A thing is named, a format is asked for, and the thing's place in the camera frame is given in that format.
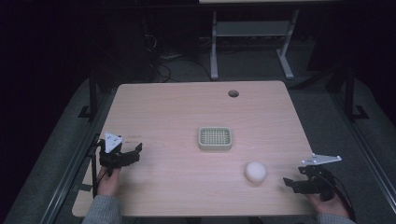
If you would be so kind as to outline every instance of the small basket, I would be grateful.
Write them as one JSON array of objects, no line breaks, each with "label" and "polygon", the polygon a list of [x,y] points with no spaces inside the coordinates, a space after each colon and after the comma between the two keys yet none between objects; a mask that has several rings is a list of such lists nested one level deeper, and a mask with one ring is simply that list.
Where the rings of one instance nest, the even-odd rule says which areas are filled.
[{"label": "small basket", "polygon": [[204,127],[199,129],[199,148],[201,150],[229,150],[232,147],[231,130],[226,127]]}]

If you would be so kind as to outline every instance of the white metal rack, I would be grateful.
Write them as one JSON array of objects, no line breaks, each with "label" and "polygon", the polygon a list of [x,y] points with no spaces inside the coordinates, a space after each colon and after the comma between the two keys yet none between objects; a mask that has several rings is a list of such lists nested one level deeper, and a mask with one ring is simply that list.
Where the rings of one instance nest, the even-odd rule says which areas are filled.
[{"label": "white metal rack", "polygon": [[294,26],[297,21],[299,10],[293,11],[289,21],[217,21],[217,12],[213,12],[212,25],[212,51],[210,53],[210,77],[213,80],[219,78],[218,59],[216,55],[217,36],[270,36],[283,35],[285,43],[281,49],[277,49],[277,57],[282,65],[287,79],[293,79],[286,51],[288,50]]}]

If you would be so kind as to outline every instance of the table surface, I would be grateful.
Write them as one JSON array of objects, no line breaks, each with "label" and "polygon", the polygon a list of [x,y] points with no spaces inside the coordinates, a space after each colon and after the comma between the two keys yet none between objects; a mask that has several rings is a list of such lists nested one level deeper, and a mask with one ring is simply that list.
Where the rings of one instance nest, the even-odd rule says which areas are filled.
[{"label": "table surface", "polygon": [[[231,90],[239,96],[230,97]],[[232,148],[202,151],[201,127],[229,127]],[[307,199],[282,179],[306,178],[297,167],[312,154],[283,82],[121,85],[101,138],[105,132],[123,137],[122,151],[143,143],[140,161],[120,173],[124,216],[313,214]],[[244,175],[251,161],[267,169],[258,185]],[[92,184],[91,167],[83,183]],[[92,193],[81,190],[73,214],[84,217],[91,203]]]}]

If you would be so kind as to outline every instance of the dark background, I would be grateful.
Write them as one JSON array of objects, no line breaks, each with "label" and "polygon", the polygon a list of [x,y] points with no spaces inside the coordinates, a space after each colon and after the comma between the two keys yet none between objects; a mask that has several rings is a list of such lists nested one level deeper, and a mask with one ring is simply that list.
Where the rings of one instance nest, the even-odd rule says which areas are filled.
[{"label": "dark background", "polygon": [[[95,1],[83,3],[97,6]],[[92,72],[102,91],[123,82],[150,82],[154,74],[149,64],[156,55],[146,51],[144,33],[183,50],[193,49],[191,41],[210,33],[208,11],[151,14],[81,6],[67,1],[1,1],[0,221],[73,93]],[[394,8],[378,1],[308,8],[302,10],[293,38],[304,41],[311,35],[318,41],[307,69],[323,70],[347,58],[396,124]],[[142,23],[148,14],[152,20]]]}]

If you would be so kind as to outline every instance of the metal stand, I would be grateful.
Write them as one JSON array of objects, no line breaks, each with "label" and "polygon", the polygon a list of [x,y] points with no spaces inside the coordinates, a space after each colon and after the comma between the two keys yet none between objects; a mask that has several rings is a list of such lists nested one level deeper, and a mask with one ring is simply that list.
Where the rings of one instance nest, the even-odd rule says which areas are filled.
[{"label": "metal stand", "polygon": [[283,48],[276,50],[277,58],[279,59],[280,64],[282,65],[283,72],[285,73],[287,79],[294,79],[294,75],[291,72],[288,60],[286,59],[286,51],[288,50],[289,47],[291,36],[293,34],[294,27],[297,21],[298,13],[299,10],[294,10],[293,15],[291,16],[291,20],[289,22],[288,30],[285,36],[286,40],[285,43],[283,44]]},{"label": "metal stand", "polygon": [[332,78],[329,80],[326,88],[329,92],[338,92],[341,87],[345,86],[345,101],[344,101],[344,110],[349,119],[354,122],[355,119],[368,119],[367,113],[364,111],[361,105],[356,105],[356,108],[359,114],[353,113],[353,93],[355,87],[355,74],[349,66],[346,66],[342,63],[336,64],[329,68],[326,71],[323,71],[319,74],[316,74],[309,78],[308,80],[296,85],[289,87],[289,90],[301,90],[305,87],[308,87],[315,83],[316,81],[324,78],[326,76],[332,75]]},{"label": "metal stand", "polygon": [[89,122],[91,122],[96,115],[97,111],[97,95],[96,95],[96,77],[94,72],[91,72],[90,78],[90,105],[83,106],[81,111],[79,112],[79,118],[89,118]]},{"label": "metal stand", "polygon": [[217,12],[213,12],[212,23],[212,51],[210,53],[210,77],[212,80],[219,78],[218,60],[216,56],[217,36],[285,36],[282,49],[277,49],[277,57],[282,65],[287,79],[293,79],[286,51],[288,50],[291,36],[299,10],[293,11],[290,21],[217,21]]}]

